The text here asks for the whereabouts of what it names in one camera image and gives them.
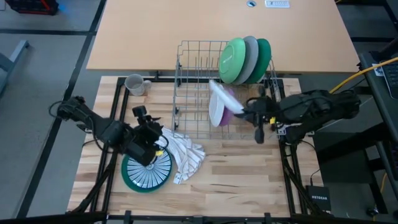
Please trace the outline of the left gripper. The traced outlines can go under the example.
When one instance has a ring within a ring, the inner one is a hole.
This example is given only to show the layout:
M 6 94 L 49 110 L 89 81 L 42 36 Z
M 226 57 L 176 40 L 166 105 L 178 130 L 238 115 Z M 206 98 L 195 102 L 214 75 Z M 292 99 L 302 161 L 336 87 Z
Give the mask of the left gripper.
M 144 105 L 132 108 L 138 125 L 127 128 L 126 139 L 123 141 L 123 154 L 133 158 L 143 166 L 148 166 L 155 159 L 155 154 L 160 150 L 155 142 L 162 135 L 163 126 L 156 121 L 146 120 L 147 110 Z

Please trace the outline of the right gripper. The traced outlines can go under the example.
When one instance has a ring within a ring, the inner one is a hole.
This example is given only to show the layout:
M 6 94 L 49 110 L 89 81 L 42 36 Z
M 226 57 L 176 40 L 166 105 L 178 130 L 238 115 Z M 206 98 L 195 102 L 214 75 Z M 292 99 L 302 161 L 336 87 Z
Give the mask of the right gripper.
M 258 144 L 264 143 L 264 123 L 277 115 L 280 106 L 272 98 L 266 97 L 266 89 L 263 86 L 258 88 L 259 96 L 250 97 L 246 100 L 246 109 L 249 114 L 236 114 L 235 117 L 251 123 L 255 127 L 254 139 Z

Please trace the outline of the purple plate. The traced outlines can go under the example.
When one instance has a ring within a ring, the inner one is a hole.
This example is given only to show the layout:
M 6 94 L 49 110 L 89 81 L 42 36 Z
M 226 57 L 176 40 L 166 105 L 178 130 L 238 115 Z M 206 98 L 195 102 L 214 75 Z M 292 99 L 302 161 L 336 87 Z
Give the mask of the purple plate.
M 226 126 L 231 121 L 233 112 L 226 107 L 225 102 L 220 96 L 217 96 L 217 100 L 216 120 L 218 122 L 218 126 Z

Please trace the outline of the yellow translucent bowl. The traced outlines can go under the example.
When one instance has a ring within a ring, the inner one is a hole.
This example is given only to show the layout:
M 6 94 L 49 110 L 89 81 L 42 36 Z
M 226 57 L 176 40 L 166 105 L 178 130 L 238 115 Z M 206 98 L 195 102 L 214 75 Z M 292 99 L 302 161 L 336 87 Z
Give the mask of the yellow translucent bowl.
M 233 114 L 243 114 L 243 105 L 233 97 L 227 90 L 223 89 L 223 86 L 214 80 L 209 80 L 210 90 L 215 93 L 221 101 L 224 103 L 225 107 L 229 109 Z

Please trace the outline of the dark green plate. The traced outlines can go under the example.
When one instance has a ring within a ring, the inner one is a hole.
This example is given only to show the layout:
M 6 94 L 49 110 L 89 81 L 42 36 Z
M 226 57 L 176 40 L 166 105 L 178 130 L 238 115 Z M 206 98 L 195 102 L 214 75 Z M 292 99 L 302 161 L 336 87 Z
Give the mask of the dark green plate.
M 268 40 L 257 39 L 257 44 L 259 47 L 259 54 L 254 70 L 245 81 L 247 84 L 257 83 L 263 78 L 272 58 L 271 45 Z

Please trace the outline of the grey plate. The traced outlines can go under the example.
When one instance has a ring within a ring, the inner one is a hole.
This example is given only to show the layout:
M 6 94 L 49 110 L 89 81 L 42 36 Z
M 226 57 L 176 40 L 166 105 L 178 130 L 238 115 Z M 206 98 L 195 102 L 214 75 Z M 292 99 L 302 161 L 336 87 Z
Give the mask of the grey plate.
M 233 82 L 234 85 L 240 85 L 248 81 L 256 66 L 259 55 L 259 46 L 255 37 L 250 35 L 246 36 L 243 40 L 246 46 L 245 59 L 237 79 Z

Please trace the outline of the light green plate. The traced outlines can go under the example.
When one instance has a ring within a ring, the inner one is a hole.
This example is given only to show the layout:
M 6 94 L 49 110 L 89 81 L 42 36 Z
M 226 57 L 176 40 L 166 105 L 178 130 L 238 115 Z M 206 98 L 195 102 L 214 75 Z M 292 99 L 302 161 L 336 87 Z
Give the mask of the light green plate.
M 219 75 L 224 83 L 230 84 L 237 79 L 243 67 L 246 56 L 246 45 L 243 38 L 230 40 L 220 57 Z

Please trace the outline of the white striped dish towel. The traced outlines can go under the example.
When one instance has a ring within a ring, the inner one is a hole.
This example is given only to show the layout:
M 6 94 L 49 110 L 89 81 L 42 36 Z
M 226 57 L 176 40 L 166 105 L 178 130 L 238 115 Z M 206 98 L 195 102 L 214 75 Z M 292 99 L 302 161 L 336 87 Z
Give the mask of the white striped dish towel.
M 175 184 L 181 184 L 196 174 L 206 157 L 201 144 L 196 144 L 184 134 L 175 133 L 166 127 L 162 128 L 162 136 L 155 143 L 166 148 L 174 158 L 177 165 L 173 180 Z

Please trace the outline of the translucent white mug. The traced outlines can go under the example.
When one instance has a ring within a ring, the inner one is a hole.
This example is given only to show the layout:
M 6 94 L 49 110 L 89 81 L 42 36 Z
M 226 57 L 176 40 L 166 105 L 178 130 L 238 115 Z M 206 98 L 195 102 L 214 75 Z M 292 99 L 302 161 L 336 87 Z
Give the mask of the translucent white mug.
M 132 74 L 126 77 L 124 85 L 131 95 L 142 96 L 151 88 L 152 82 L 150 80 L 145 80 L 144 77 L 139 74 Z

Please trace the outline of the green plate with white stripes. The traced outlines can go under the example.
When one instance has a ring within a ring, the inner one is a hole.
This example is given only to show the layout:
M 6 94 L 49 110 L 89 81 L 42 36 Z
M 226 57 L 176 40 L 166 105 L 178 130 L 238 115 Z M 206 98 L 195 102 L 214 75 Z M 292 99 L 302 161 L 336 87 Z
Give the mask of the green plate with white stripes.
M 172 172 L 172 158 L 168 151 L 148 166 L 143 166 L 129 156 L 121 163 L 121 176 L 124 183 L 133 191 L 149 193 L 161 188 Z

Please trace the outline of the light wooden desk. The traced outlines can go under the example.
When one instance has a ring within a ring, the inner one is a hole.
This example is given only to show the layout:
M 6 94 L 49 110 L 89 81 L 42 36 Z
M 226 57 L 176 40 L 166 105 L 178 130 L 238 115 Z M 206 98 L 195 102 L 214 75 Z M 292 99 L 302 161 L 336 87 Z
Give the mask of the light wooden desk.
M 355 72 L 359 62 L 334 0 L 107 0 L 87 67 L 172 70 L 183 40 L 267 39 L 277 71 Z

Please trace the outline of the white power strip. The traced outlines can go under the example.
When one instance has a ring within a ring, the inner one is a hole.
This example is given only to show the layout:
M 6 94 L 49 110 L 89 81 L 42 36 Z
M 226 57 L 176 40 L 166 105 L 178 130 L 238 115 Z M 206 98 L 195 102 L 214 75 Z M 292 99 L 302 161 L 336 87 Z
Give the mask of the white power strip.
M 267 8 L 289 8 L 289 0 L 265 0 L 265 5 Z

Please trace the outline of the black side desk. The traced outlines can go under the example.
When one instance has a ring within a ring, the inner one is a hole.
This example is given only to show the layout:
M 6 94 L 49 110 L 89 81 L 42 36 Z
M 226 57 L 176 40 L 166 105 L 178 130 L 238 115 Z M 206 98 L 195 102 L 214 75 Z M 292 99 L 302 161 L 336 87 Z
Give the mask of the black side desk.
M 359 59 L 362 68 L 372 67 L 373 64 L 378 63 L 370 53 L 360 54 Z M 395 83 L 398 84 L 398 62 L 392 62 L 387 67 L 396 67 L 397 80 Z M 398 97 L 391 96 L 385 77 L 377 76 L 374 69 L 365 73 L 365 77 L 391 138 L 398 142 Z

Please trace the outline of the black keyboard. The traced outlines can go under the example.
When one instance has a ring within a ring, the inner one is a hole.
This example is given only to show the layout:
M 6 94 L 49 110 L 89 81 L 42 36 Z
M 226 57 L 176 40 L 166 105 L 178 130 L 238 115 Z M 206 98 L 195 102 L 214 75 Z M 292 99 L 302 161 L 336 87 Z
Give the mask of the black keyboard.
M 382 66 L 390 96 L 398 100 L 398 62 Z

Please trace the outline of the grey metal bench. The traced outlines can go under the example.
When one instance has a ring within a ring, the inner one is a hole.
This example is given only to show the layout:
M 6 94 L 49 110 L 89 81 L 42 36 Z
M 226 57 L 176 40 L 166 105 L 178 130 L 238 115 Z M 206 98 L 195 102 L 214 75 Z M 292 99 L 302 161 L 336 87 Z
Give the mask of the grey metal bench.
M 10 57 L 0 53 L 0 69 L 5 72 L 5 74 L 0 75 L 0 95 L 3 93 L 9 77 L 13 73 L 22 53 L 29 47 L 30 44 L 27 40 L 21 40 Z

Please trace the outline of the black and red case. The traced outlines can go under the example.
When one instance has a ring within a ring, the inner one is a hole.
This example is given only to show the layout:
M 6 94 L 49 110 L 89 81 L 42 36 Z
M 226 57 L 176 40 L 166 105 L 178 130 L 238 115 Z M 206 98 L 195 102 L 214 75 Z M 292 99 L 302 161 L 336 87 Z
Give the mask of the black and red case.
M 56 0 L 4 0 L 14 11 L 20 14 L 39 14 L 54 16 L 59 7 Z

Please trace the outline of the black aluminium frame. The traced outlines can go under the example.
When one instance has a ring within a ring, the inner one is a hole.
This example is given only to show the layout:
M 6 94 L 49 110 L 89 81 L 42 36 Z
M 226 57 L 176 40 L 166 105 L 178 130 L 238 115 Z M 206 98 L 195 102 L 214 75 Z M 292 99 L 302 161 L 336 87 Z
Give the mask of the black aluminium frame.
M 118 119 L 125 93 L 124 78 L 102 76 L 95 100 L 84 96 L 88 106 L 108 117 L 120 79 L 121 91 L 116 93 L 115 118 Z M 153 80 L 148 94 L 129 95 L 124 120 L 137 124 L 132 107 L 145 105 L 150 115 L 161 117 L 160 123 L 171 128 L 174 86 L 174 78 L 160 78 Z M 119 155 L 109 196 L 109 219 L 112 215 L 122 218 L 125 211 L 131 211 L 132 216 L 144 220 L 193 222 L 200 217 L 209 220 L 204 222 L 261 222 L 265 213 L 270 213 L 272 218 L 287 218 L 293 208 L 301 213 L 300 196 L 292 181 L 291 189 L 286 189 L 281 150 L 275 136 L 264 144 L 247 139 L 191 138 L 205 147 L 207 155 L 199 171 L 186 182 L 174 184 L 177 168 L 173 162 L 168 181 L 150 193 L 135 192 L 124 183 L 120 168 L 123 157 Z M 95 143 L 82 147 L 68 211 L 77 208 L 94 186 L 101 154 Z M 297 157 L 302 181 L 304 185 L 309 184 L 310 175 L 319 168 L 317 155 L 309 144 L 303 143 L 298 145 Z

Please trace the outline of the black Netgear switch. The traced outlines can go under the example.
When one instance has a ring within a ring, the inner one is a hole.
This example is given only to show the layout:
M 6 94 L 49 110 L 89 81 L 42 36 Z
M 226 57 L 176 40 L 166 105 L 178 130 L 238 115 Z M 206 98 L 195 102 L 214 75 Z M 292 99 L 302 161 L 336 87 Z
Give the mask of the black Netgear switch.
M 325 212 L 331 211 L 330 191 L 328 187 L 307 185 L 306 190 L 311 200 Z

